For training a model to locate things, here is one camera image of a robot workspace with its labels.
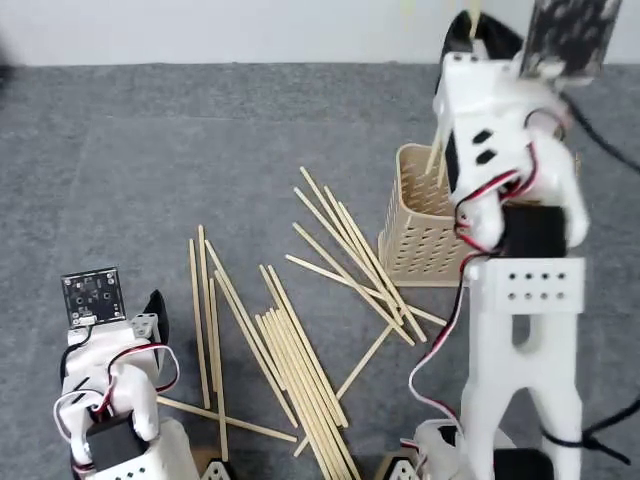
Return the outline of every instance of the white wall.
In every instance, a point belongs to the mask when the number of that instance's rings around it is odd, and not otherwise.
[[[527,29],[534,0],[484,0]],[[462,0],[0,0],[12,63],[435,62]],[[640,61],[624,0],[608,60]]]

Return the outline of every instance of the white wire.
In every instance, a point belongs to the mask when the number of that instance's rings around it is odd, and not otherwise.
[[[99,392],[98,390],[93,390],[90,388],[81,388],[78,390],[72,390],[71,392],[67,392],[65,394],[63,394],[62,396],[60,396],[60,398],[58,398],[58,400],[56,400],[56,402],[53,404],[53,420],[56,422],[56,427],[58,427],[58,432],[60,433],[60,436],[67,442],[67,443],[71,443],[71,435],[68,433],[69,429],[67,428],[67,426],[64,424],[64,421],[62,420],[62,418],[60,417],[60,409],[62,408],[62,402],[64,402],[65,400],[69,399],[70,397],[74,397],[77,395],[96,395],[98,397],[98,402],[93,402],[91,403],[91,405],[99,405],[99,401],[100,399],[102,399],[102,392]],[[87,401],[84,400],[81,406],[89,406],[87,404]]]
[[[178,380],[180,380],[180,363],[178,362],[178,358],[176,357],[176,354],[173,351],[173,349],[171,347],[169,347],[168,345],[154,345],[154,344],[141,345],[140,347],[141,348],[139,348],[137,350],[132,350],[131,352],[127,352],[124,355],[122,355],[112,365],[112,367],[115,366],[120,360],[122,360],[125,357],[128,357],[129,355],[135,355],[137,353],[148,352],[148,351],[153,351],[153,350],[167,350],[169,352],[169,355],[171,355],[171,359],[173,360],[174,365],[176,366],[176,376],[175,376],[175,379],[172,380],[171,386],[167,390],[163,390],[162,392],[163,393],[164,392],[168,392],[171,389],[173,389],[173,387],[175,387],[176,384],[178,383]],[[113,358],[117,357],[121,353],[122,352],[114,355]],[[112,374],[111,375],[111,382],[109,383],[109,386],[107,387],[107,390],[105,391],[105,393],[104,393],[104,395],[102,397],[102,402],[100,402],[97,406],[94,406],[94,407],[96,407],[96,408],[93,408],[94,411],[99,410],[103,405],[105,405],[105,403],[109,402],[108,396],[113,394],[113,389],[115,388],[116,376],[117,376],[117,374]]]
[[[443,337],[440,338],[440,340],[433,346],[433,349],[422,360],[420,360],[418,364],[414,367],[414,369],[411,371],[411,374],[409,375],[409,391],[414,396],[414,398],[416,398],[419,402],[429,405],[430,407],[433,407],[439,410],[440,412],[442,412],[449,420],[451,420],[451,422],[453,422],[453,424],[455,425],[460,435],[463,435],[462,425],[460,424],[456,416],[449,411],[448,408],[446,408],[440,402],[437,402],[435,400],[432,400],[431,398],[421,395],[413,386],[413,379],[416,373],[418,373],[422,369],[422,367],[424,367],[427,363],[429,363],[429,361],[431,361],[431,359],[435,356],[435,354],[440,351],[440,349],[442,348],[442,345],[445,344],[445,342],[449,338],[449,335],[451,335],[451,332],[454,330],[454,328],[458,323],[458,318],[460,317],[460,310],[462,309],[462,298],[464,296],[464,287],[461,286],[460,288],[461,288],[460,297],[458,299],[458,302],[456,302],[456,305],[454,306],[455,311],[453,312],[451,323],[445,327],[447,330],[443,334]]]
[[[167,345],[149,345],[148,348],[142,348],[140,350],[135,350],[135,351],[132,351],[130,353],[126,353],[121,358],[127,357],[129,355],[133,355],[135,353],[147,352],[147,351],[152,351],[152,350],[167,350],[169,352],[169,355],[171,355],[171,358],[172,358],[172,360],[173,360],[173,362],[174,362],[174,364],[176,366],[175,379],[171,382],[172,383],[171,387],[169,389],[167,389],[167,390],[164,390],[164,391],[169,391],[178,383],[178,380],[180,380],[180,363],[178,362],[178,358],[176,357],[175,352],[169,346],[167,346]],[[63,394],[53,404],[53,419],[54,419],[54,421],[56,423],[56,427],[58,428],[58,432],[60,433],[60,436],[67,443],[71,443],[71,435],[68,434],[68,429],[66,428],[66,425],[64,425],[64,421],[60,417],[60,409],[62,408],[62,403],[65,400],[67,400],[68,398],[70,398],[70,397],[81,395],[81,394],[97,395],[100,398],[99,401],[92,402],[91,404],[87,404],[86,401],[85,401],[85,403],[83,403],[83,405],[91,406],[94,411],[98,410],[100,408],[100,406],[103,405],[105,400],[107,400],[107,392],[109,392],[110,390],[112,390],[115,387],[115,378],[116,378],[116,375],[113,375],[112,379],[111,379],[111,383],[109,384],[109,387],[107,388],[105,393],[99,392],[97,390],[88,389],[88,388],[73,390],[73,391],[70,391],[70,392],[67,392],[67,393]],[[107,411],[111,415],[114,414],[113,408],[111,408],[109,405],[107,405]]]

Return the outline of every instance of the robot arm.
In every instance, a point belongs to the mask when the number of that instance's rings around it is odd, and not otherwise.
[[[160,342],[161,328],[167,329],[159,325],[163,309],[126,319],[115,269],[68,275],[62,282],[70,353],[63,356],[66,376],[54,418],[70,445],[75,473],[91,480],[143,471],[154,480],[199,479],[184,429],[158,415],[157,393],[179,378],[172,350]],[[159,292],[154,301],[163,307]],[[176,374],[155,387],[166,352]]]

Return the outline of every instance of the cable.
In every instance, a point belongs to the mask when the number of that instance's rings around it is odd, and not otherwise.
[[[595,438],[595,434],[605,430],[609,427],[617,425],[620,422],[630,418],[640,411],[640,396],[636,398],[628,407],[623,408],[619,412],[611,415],[610,417],[601,420],[592,426],[585,428],[582,431],[582,438],[579,442],[569,442],[566,440],[561,440],[557,437],[551,435],[545,428],[542,428],[542,435],[549,440],[551,443],[555,445],[559,445],[561,447],[566,448],[584,448],[585,450],[592,451],[600,451],[606,455],[609,455],[612,458],[624,463],[625,465],[631,465],[631,459],[626,455],[610,448],[601,443],[597,438]]]
[[[481,196],[492,192],[494,190],[497,190],[499,188],[504,187],[505,185],[515,181],[519,176],[519,172],[518,170],[512,169],[512,170],[508,170],[504,173],[501,173],[500,175],[497,175],[495,177],[493,177],[491,180],[489,180],[487,183],[485,183],[484,185],[482,185],[481,187],[477,188],[476,190],[474,190],[473,192],[471,192],[469,195],[467,195],[466,197],[464,197],[462,200],[460,200],[453,211],[453,218],[454,218],[454,225],[453,225],[453,232],[454,234],[460,238],[463,242],[465,242],[467,245],[469,245],[471,248],[478,250],[482,253],[488,253],[486,249],[484,249],[483,247],[481,247],[479,244],[477,244],[473,238],[471,238],[469,235],[460,233],[460,228],[468,228],[469,225],[460,222],[460,217],[459,217],[459,212],[460,212],[460,208],[462,207],[462,205],[470,200],[475,200],[477,198],[480,198]],[[514,189],[519,188],[519,185],[521,184],[521,182],[519,181],[518,183],[516,183],[514,186],[512,186],[507,194],[511,191],[513,191]]]
[[[64,420],[62,420],[62,418],[60,417],[60,409],[62,408],[62,403],[65,400],[68,400],[70,397],[73,397],[75,395],[83,395],[86,397],[91,395],[97,396],[98,397],[97,401],[91,402],[90,399],[87,398],[87,400],[85,400],[86,405],[85,404],[81,405],[81,406],[90,407],[90,406],[100,405],[100,402],[102,401],[104,393],[98,390],[94,390],[92,388],[77,388],[75,390],[72,390],[70,392],[63,394],[53,404],[53,420],[56,422],[56,427],[58,427],[58,432],[60,433],[60,436],[67,443],[71,443],[71,434],[69,433],[69,429],[64,424]],[[110,408],[108,410],[109,410],[109,413],[113,415],[113,410],[111,410]]]
[[[529,126],[529,121],[531,121],[531,117],[533,117],[536,113],[543,113],[545,115],[547,115],[548,117],[551,117],[553,120],[555,120],[558,123],[558,126],[556,128],[560,129],[560,141],[564,140],[565,138],[567,138],[567,127],[565,126],[565,124],[562,122],[562,119],[556,115],[552,110],[548,109],[548,108],[536,108],[535,110],[532,110],[531,112],[529,112],[527,114],[527,116],[524,119],[524,127],[527,128]]]
[[[118,360],[120,360],[120,359],[122,359],[122,358],[124,358],[124,357],[126,357],[128,355],[133,355],[135,353],[146,352],[146,351],[151,351],[151,350],[167,350],[169,352],[169,354],[171,355],[171,358],[173,359],[173,362],[174,362],[174,364],[176,366],[176,374],[175,374],[173,380],[171,380],[166,385],[162,385],[160,387],[156,387],[156,392],[158,392],[158,393],[167,392],[167,391],[171,390],[176,385],[176,383],[178,383],[178,380],[180,379],[180,364],[178,363],[178,359],[176,358],[176,354],[173,352],[173,350],[170,347],[168,347],[167,345],[165,345],[163,343],[148,343],[146,345],[138,345],[138,346],[135,346],[135,347],[127,348],[126,350],[123,350],[122,352],[118,353],[107,364],[107,377],[108,377],[108,380],[109,380],[109,386],[107,387],[107,391],[105,392],[105,394],[104,394],[104,396],[102,398],[102,402],[100,403],[99,407],[93,410],[95,413],[104,412],[108,408],[110,403],[111,403],[111,396],[113,395],[113,389],[115,388],[115,376],[111,372],[111,370],[113,368],[113,365]]]
[[[569,106],[569,111],[575,118],[576,122],[578,122],[584,132],[589,136],[589,138],[591,138],[591,140],[594,141],[596,145],[598,145],[602,150],[611,155],[614,159],[618,160],[620,163],[633,170],[634,173],[640,175],[640,165],[632,161],[629,157],[622,153],[620,149],[611,145],[600,133],[596,132],[589,119],[576,104],[575,100],[573,100],[565,92],[560,92],[560,98],[564,100],[564,102]]]
[[[93,333],[93,325],[90,325],[87,330],[87,336],[80,343],[74,343],[73,345],[69,345],[65,351],[62,353],[62,357],[60,358],[60,385],[64,383],[64,377],[67,375],[67,358],[71,353],[75,352],[79,348],[84,347],[89,340],[91,339],[91,334]]]
[[[427,363],[429,363],[433,359],[433,357],[436,355],[436,353],[440,351],[440,349],[442,348],[442,345],[444,345],[444,343],[447,341],[447,339],[451,335],[451,332],[454,330],[454,328],[458,324],[458,319],[460,318],[460,311],[462,309],[462,298],[464,296],[464,271],[467,265],[471,260],[475,258],[486,257],[486,256],[490,256],[490,255],[486,253],[472,253],[470,255],[467,255],[467,257],[462,261],[462,264],[460,265],[460,283],[458,284],[458,289],[456,290],[456,298],[453,302],[453,305],[454,305],[453,311],[451,312],[449,320],[447,321],[444,328],[440,331],[440,333],[436,337],[435,341],[433,342],[433,346],[431,347],[431,350],[422,358],[422,360],[418,362],[418,364],[413,368],[413,370],[411,371],[411,374],[409,375],[409,391],[414,396],[414,398],[443,413],[449,420],[451,420],[451,422],[454,424],[454,426],[456,427],[456,430],[460,433],[460,435],[463,435],[462,425],[460,424],[460,421],[458,420],[458,417],[456,416],[453,409],[438,400],[425,397],[420,393],[418,393],[418,391],[413,386],[413,379],[416,373],[418,373]]]

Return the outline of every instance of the red wire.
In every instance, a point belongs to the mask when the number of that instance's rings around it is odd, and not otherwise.
[[[95,410],[96,413],[104,412],[107,409],[107,407],[110,405],[110,403],[111,403],[111,395],[113,395],[113,388],[114,388],[113,374],[111,373],[111,369],[113,368],[113,365],[118,360],[120,360],[122,357],[125,357],[127,355],[131,355],[132,353],[144,352],[146,350],[156,350],[159,347],[164,348],[164,347],[166,347],[166,345],[164,343],[147,343],[145,345],[138,345],[136,347],[127,348],[126,350],[121,351],[115,357],[113,357],[111,359],[111,361],[107,365],[107,379],[109,380],[109,388],[107,389],[107,392],[105,393],[104,400],[102,401],[102,404]],[[177,381],[178,381],[178,376],[176,375],[173,378],[173,380],[171,380],[166,385],[162,385],[160,387],[156,387],[156,392],[157,393],[162,393],[162,392],[166,392],[167,390],[170,390],[177,383]]]

